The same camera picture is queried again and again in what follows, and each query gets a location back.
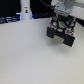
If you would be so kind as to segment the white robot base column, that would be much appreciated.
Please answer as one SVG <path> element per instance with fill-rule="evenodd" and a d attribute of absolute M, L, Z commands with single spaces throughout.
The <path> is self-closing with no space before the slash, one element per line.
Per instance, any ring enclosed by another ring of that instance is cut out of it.
<path fill-rule="evenodd" d="M 30 20 L 32 18 L 32 12 L 30 9 L 30 0 L 20 0 L 21 2 L 21 19 Z"/>

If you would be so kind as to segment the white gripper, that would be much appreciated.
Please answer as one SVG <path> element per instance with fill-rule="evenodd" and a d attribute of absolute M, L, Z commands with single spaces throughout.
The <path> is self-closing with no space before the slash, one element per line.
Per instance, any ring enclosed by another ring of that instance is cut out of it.
<path fill-rule="evenodd" d="M 70 26 L 72 20 L 73 20 L 73 18 L 71 16 L 69 16 L 67 13 L 60 11 L 58 9 L 54 9 L 53 21 L 55 22 L 57 29 L 66 30 Z M 65 28 L 59 27 L 60 21 L 65 23 L 65 25 L 66 25 Z"/>

